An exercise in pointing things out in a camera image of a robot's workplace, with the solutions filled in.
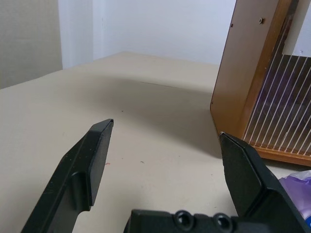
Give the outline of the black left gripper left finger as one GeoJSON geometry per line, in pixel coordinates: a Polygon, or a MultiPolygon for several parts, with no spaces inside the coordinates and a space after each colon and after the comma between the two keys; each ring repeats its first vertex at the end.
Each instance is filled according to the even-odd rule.
{"type": "Polygon", "coordinates": [[[24,233],[70,233],[81,212],[90,211],[102,179],[114,121],[94,124],[62,157],[24,233]]]}

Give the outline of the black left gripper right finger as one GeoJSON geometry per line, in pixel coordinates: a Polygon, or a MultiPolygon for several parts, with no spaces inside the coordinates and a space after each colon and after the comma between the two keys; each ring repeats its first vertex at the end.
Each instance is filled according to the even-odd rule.
{"type": "Polygon", "coordinates": [[[299,210],[257,151],[228,133],[219,135],[225,181],[237,217],[235,233],[309,233],[299,210]]]}

